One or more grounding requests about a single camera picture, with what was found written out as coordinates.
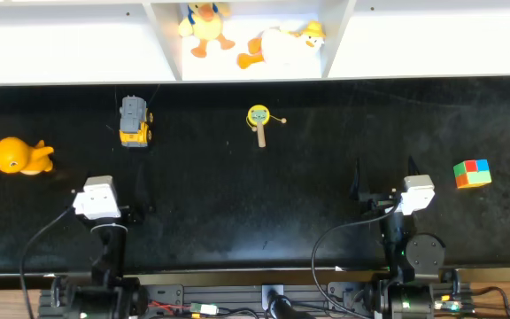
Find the stuffed animal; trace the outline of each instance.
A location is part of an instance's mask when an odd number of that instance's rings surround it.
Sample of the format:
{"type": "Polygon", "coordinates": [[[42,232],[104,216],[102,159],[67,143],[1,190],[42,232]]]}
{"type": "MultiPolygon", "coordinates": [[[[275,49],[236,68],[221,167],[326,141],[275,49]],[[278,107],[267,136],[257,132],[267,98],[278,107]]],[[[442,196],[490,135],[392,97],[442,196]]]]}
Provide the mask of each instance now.
{"type": "Polygon", "coordinates": [[[198,58],[205,58],[206,47],[211,40],[218,40],[222,50],[233,48],[236,43],[226,39],[221,33],[223,21],[220,14],[228,17],[229,6],[225,3],[190,3],[188,4],[188,16],[178,26],[181,36],[194,35],[200,39],[197,48],[192,49],[192,54],[198,58]]]}
{"type": "Polygon", "coordinates": [[[270,28],[261,37],[249,41],[250,54],[240,54],[237,64],[246,69],[263,61],[275,65],[304,63],[320,50],[325,37],[317,21],[311,21],[300,33],[270,28]]]}

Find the rubik's cube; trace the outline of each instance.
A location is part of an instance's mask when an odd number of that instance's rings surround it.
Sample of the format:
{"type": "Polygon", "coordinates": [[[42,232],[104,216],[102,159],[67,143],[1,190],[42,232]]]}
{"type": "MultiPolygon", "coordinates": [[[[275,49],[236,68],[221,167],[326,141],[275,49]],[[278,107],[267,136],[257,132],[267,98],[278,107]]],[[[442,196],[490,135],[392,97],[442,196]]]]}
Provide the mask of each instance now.
{"type": "Polygon", "coordinates": [[[479,187],[491,183],[491,173],[486,159],[466,160],[453,167],[458,188],[479,187]]]}

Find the black tabletop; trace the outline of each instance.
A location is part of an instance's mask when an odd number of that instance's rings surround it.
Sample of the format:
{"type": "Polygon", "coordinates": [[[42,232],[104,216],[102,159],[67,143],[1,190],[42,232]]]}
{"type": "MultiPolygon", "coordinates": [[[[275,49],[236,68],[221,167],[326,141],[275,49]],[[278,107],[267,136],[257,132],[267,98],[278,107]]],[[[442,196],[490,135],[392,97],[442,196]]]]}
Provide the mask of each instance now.
{"type": "MultiPolygon", "coordinates": [[[[449,266],[510,265],[510,77],[242,84],[0,88],[0,139],[54,147],[56,170],[0,173],[0,274],[73,201],[89,175],[112,175],[120,204],[151,198],[130,227],[130,273],[167,269],[308,267],[325,230],[359,219],[349,198],[354,161],[373,191],[402,183],[413,156],[436,196],[418,231],[445,242],[449,266]],[[120,145],[120,100],[150,100],[148,150],[120,145]],[[245,123],[266,105],[286,124],[245,123]],[[486,159],[492,184],[457,190],[452,167],[486,159]]],[[[319,265],[379,268],[378,225],[340,230],[319,265]]],[[[33,249],[27,272],[88,270],[100,245],[73,216],[33,249]]]]}

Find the white duck plush toy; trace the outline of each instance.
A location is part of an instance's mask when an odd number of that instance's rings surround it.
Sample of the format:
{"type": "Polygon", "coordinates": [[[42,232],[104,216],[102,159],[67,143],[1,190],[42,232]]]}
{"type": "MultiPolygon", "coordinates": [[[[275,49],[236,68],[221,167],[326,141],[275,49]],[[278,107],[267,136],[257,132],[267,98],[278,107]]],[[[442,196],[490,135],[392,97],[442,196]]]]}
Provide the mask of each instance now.
{"type": "Polygon", "coordinates": [[[270,28],[261,37],[249,41],[250,54],[240,54],[237,64],[242,69],[258,62],[272,65],[302,64],[320,50],[325,37],[322,25],[317,21],[311,21],[300,33],[270,28]]]}

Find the yellow and gray toy vehicle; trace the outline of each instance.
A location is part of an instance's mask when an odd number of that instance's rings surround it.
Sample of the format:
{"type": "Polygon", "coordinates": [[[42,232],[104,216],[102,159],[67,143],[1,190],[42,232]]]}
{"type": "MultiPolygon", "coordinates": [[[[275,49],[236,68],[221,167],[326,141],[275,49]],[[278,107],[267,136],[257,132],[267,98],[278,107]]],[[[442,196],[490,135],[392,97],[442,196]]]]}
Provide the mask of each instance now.
{"type": "Polygon", "coordinates": [[[124,97],[120,113],[121,144],[126,147],[147,147],[152,139],[152,113],[147,110],[147,102],[140,97],[124,97]]]}

